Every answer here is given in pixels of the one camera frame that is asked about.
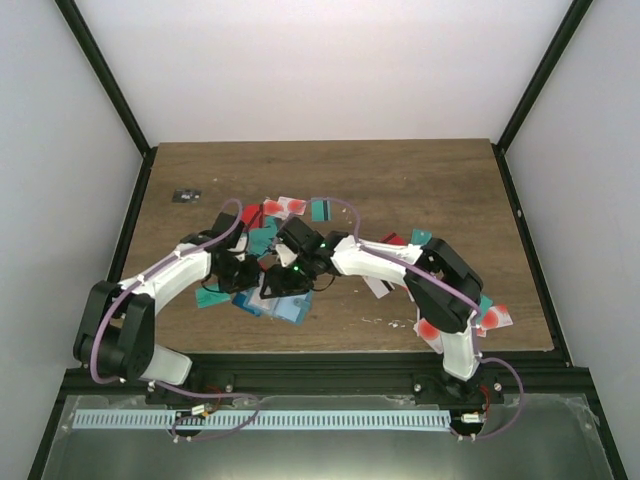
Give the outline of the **light blue card holder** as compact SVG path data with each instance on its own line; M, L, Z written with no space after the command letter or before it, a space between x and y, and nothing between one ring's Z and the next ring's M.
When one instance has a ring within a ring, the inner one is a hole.
M247 294L244 306L259 314L300 325L312 306L312 292L302 295L262 299L258 289Z

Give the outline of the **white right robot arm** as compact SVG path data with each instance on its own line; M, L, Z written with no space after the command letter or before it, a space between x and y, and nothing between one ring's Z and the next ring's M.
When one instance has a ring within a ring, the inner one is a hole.
M394 245L365 241L357 232L323 236L300 218L275 235L277 262L259 283L262 299L306 294L319 276L371 277L406 288L420 317L441 332L444 389L458 403L480 390L480 353L473 332L482 314L483 282L445 241Z

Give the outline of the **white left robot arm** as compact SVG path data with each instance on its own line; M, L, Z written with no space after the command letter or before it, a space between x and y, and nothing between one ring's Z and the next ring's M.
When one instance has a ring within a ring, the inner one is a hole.
M191 370L188 356L156 343L156 316L189 286L212 276L225 293L256 285L260 265L248 245L242 216L221 213L211 229L186 236L143 272L118 283L96 283L74 341L74 357L98 384L164 383L181 403L196 402L205 381Z

